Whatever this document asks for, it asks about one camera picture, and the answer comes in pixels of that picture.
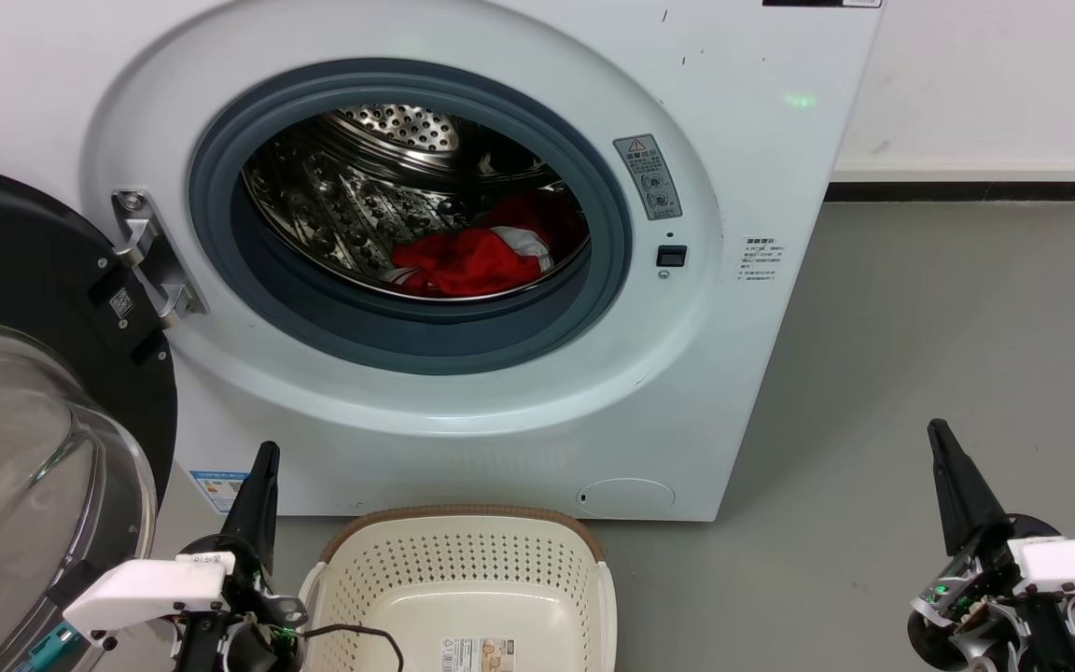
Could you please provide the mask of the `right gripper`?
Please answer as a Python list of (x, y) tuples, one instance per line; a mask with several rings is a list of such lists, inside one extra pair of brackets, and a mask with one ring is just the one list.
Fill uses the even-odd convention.
[(1008, 515), (951, 426), (928, 421), (944, 552), (951, 557), (912, 603), (911, 646), (940, 672), (1075, 672), (1075, 586), (1043, 592), (1024, 578), (1024, 545), (1061, 541)]

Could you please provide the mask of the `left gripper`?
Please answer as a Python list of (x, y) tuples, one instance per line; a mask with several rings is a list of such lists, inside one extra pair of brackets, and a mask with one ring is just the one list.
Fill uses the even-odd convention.
[(187, 554), (231, 553), (234, 569), (205, 607), (176, 607), (174, 672), (298, 672), (296, 626), (309, 618), (295, 598), (272, 589), (280, 502), (280, 446), (262, 442), (250, 475), (223, 524)]

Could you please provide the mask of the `cream perforated laundry basket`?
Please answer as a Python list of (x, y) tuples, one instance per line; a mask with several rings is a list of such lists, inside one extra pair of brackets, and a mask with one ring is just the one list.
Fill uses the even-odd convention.
[(440, 672), (448, 637), (515, 639), (519, 672), (616, 672), (602, 545), (538, 507), (396, 507), (361, 516), (301, 587), (301, 672)]

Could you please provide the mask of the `printed paper product label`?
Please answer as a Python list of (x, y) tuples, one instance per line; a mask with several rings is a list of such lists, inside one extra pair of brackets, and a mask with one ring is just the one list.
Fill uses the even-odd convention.
[(519, 672), (515, 639), (448, 637), (442, 642), (440, 672)]

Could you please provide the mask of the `red garment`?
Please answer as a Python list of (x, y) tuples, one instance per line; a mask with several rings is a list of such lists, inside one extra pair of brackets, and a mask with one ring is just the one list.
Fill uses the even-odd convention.
[(410, 292), (481, 298), (534, 284), (571, 259), (589, 237), (579, 210), (564, 194), (512, 194), (460, 232), (398, 245), (381, 280)]

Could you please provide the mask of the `stainless steel washing machine drum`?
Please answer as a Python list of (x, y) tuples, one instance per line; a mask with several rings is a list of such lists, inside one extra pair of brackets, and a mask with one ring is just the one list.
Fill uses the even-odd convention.
[[(494, 301), (549, 284), (579, 263), (592, 234), (564, 178), (521, 142), (477, 120), (410, 104), (357, 104), (287, 127), (244, 163), (244, 188), (266, 226), (324, 271), (410, 301)], [(445, 298), (387, 284), (391, 255), (460, 232), (512, 194), (564, 194), (589, 237), (532, 285), (481, 298)]]

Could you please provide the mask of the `black washer door with glass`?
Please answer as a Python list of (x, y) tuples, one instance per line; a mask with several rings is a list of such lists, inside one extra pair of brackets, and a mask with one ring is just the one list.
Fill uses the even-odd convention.
[[(108, 298), (135, 309), (118, 320)], [(176, 386), (145, 286), (60, 201), (0, 175), (0, 672), (150, 551)]]

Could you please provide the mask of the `blue and white energy label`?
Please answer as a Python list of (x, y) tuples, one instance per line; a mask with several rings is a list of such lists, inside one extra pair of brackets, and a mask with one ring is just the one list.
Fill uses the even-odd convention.
[(230, 514), (238, 494), (250, 473), (191, 469), (188, 475), (206, 498), (210, 506), (214, 507), (218, 514), (225, 515)]

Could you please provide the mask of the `white front-load washing machine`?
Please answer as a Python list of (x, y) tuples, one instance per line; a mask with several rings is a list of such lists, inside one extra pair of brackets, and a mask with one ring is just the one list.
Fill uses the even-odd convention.
[[(174, 462), (250, 472), (281, 448), (287, 515), (516, 505), (589, 518), (584, 486), (645, 478), (664, 520), (716, 518), (885, 12), (761, 0), (0, 0), (0, 175), (115, 247), (141, 189), (209, 308), (171, 329)], [(188, 175), (210, 124), (266, 78), (384, 57), (524, 92), (624, 188), (633, 251), (588, 331), (499, 371), (340, 360), (253, 312), (205, 256)], [(651, 221), (613, 146), (653, 133), (683, 216)], [(744, 235), (784, 275), (735, 278)], [(654, 264), (660, 245), (686, 267)]]

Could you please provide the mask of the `silver metal door hinge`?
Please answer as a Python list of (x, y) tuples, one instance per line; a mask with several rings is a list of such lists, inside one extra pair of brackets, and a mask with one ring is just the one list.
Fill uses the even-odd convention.
[(145, 286), (162, 327), (168, 330), (192, 315), (207, 315), (206, 301), (174, 239), (166, 232), (150, 195), (117, 189), (111, 194), (111, 208), (123, 237), (115, 255)]

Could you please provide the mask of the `grey rubber door gasket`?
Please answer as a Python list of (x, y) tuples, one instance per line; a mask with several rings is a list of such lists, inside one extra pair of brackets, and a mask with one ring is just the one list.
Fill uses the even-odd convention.
[[(442, 308), (358, 288), (290, 251), (242, 194), (244, 162), (291, 123), (379, 95), (440, 104), (550, 159), (586, 216), (586, 259), (516, 297)], [(188, 208), (215, 272), (259, 317), (326, 356), (418, 375), (499, 371), (563, 347), (618, 298), (633, 251), (624, 188), (570, 123), (491, 78), (384, 57), (304, 65), (240, 95), (202, 135)]]

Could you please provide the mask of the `white text sticker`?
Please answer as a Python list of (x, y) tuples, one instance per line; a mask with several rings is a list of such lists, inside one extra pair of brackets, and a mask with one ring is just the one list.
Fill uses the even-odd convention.
[(789, 249), (779, 238), (744, 235), (735, 278), (743, 282), (769, 282), (784, 275)]

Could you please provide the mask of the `white and black baseboard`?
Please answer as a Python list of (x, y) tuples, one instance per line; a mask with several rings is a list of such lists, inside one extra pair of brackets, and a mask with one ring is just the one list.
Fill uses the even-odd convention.
[(1075, 162), (840, 161), (825, 203), (1075, 203)]

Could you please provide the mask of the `round white filter cover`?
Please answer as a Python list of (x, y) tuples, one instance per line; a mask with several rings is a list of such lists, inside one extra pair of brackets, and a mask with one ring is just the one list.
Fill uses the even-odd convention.
[(584, 486), (576, 502), (583, 513), (600, 519), (664, 520), (676, 494), (645, 478), (606, 478)]

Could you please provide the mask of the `grey warning sticker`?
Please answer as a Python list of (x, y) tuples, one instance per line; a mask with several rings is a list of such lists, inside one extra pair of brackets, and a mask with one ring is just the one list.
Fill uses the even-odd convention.
[(683, 216), (675, 180), (664, 154), (653, 133), (626, 135), (614, 139), (624, 169), (631, 176), (637, 190), (641, 208), (651, 221)]

